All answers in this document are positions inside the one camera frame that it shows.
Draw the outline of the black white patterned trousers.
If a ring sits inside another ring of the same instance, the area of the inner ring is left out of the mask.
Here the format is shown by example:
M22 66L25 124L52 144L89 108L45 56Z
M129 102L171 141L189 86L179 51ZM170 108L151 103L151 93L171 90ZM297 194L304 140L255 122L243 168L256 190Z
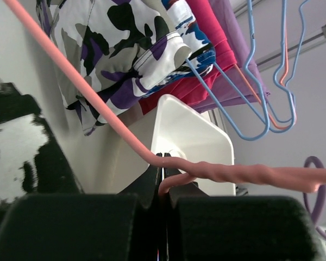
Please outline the black white patterned trousers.
M0 210L26 194L81 192L36 100L0 79Z

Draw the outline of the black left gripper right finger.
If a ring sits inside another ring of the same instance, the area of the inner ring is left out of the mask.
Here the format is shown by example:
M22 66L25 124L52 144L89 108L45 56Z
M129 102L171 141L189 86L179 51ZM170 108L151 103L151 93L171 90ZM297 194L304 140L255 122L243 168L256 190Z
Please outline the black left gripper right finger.
M316 203L284 196L208 196L195 184L166 195L166 260L326 260L316 223L326 186Z

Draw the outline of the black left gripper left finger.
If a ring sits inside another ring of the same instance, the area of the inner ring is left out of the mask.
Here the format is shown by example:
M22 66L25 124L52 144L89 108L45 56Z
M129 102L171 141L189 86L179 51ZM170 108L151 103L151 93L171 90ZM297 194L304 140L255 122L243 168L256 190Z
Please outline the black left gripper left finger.
M118 194L39 194L0 225L0 260L156 260L162 168L149 166Z

